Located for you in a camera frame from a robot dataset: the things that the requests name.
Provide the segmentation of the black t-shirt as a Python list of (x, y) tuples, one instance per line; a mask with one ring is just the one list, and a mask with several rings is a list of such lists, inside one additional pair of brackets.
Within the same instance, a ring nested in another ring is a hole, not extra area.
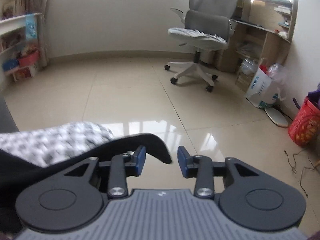
[(135, 151), (145, 146), (146, 152), (165, 164), (172, 159), (163, 140), (151, 133), (142, 133), (110, 140), (91, 150), (86, 150), (74, 157), (63, 157), (45, 167), (23, 160), (1, 150), (1, 233), (16, 234), (22, 225), (15, 211), (18, 195), (28, 186), (56, 174), (89, 157), (97, 157), (100, 161), (109, 161), (115, 155)]

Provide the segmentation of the grey pebble-pattern quilt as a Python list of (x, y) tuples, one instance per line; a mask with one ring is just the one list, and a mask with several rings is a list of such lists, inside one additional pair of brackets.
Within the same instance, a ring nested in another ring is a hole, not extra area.
[(39, 167), (77, 157), (114, 139), (106, 127), (93, 122), (1, 134), (1, 150)]

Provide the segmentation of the white slipper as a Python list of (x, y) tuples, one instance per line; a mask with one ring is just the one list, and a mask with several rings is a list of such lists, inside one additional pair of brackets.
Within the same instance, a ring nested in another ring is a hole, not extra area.
[(285, 118), (283, 114), (280, 113), (275, 108), (265, 108), (264, 109), (265, 113), (269, 117), (269, 119), (276, 125), (282, 128), (287, 128), (289, 126), (289, 122)]

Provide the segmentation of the white blue paper bag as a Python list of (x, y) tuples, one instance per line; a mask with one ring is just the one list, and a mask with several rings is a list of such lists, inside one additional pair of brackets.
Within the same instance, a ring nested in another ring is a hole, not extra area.
[(286, 78), (287, 69), (280, 64), (273, 64), (266, 71), (259, 67), (245, 98), (256, 108), (272, 107), (276, 102), (286, 99)]

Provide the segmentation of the red printed bucket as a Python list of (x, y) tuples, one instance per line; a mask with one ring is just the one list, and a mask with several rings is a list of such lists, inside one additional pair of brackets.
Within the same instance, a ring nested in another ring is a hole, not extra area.
[(289, 126), (288, 134), (299, 147), (304, 147), (317, 137), (319, 133), (319, 109), (308, 97)]

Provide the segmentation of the grey mesh office chair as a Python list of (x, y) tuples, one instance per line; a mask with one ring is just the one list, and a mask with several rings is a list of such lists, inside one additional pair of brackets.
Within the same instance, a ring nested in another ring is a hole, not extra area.
[(211, 93), (215, 87), (214, 81), (218, 76), (214, 71), (200, 63), (203, 51), (219, 52), (228, 48), (233, 35), (231, 19), (234, 15), (238, 0), (189, 0), (189, 10), (184, 13), (180, 9), (171, 8), (184, 24), (183, 28), (169, 28), (168, 35), (196, 49), (191, 62), (168, 62), (164, 69), (182, 65), (184, 70), (176, 73), (171, 79), (175, 85), (180, 77), (197, 73), (207, 83), (206, 91)]

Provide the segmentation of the pink storage basket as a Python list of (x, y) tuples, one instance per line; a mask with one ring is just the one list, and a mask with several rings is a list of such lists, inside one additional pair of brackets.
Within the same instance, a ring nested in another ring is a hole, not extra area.
[(30, 66), (30, 65), (36, 63), (38, 61), (38, 59), (39, 59), (39, 51), (35, 50), (26, 56), (18, 58), (19, 66), (21, 68), (26, 67), (26, 66)]

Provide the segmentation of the wooden corner desk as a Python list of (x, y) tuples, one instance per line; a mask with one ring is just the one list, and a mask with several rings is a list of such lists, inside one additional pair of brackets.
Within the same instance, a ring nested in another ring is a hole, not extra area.
[(235, 73), (247, 91), (259, 63), (284, 64), (295, 31), (299, 0), (238, 0), (231, 19), (234, 34), (218, 69)]

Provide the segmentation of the white bookshelf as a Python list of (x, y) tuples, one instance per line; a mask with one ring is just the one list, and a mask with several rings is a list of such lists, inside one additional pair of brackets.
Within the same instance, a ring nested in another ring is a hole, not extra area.
[[(21, 15), (6, 20), (1, 20), (1, 92), (4, 91), (13, 81), (13, 78), (9, 77), (9, 75), (12, 73), (12, 70), (5, 72), (2, 65), (5, 61), (13, 59), (14, 56), (17, 55), (18, 51), (20, 51), (26, 44), (25, 27), (27, 26), (27, 20), (31, 19), (35, 21), (35, 30), (37, 31), (38, 36), (42, 36), (38, 31), (39, 27), (42, 28), (42, 23), (37, 22), (38, 20), (43, 20), (43, 15), (41, 13)], [(14, 40), (18, 42), (8, 45), (7, 48), (4, 49), (3, 38), (12, 36), (13, 34), (16, 34)]]

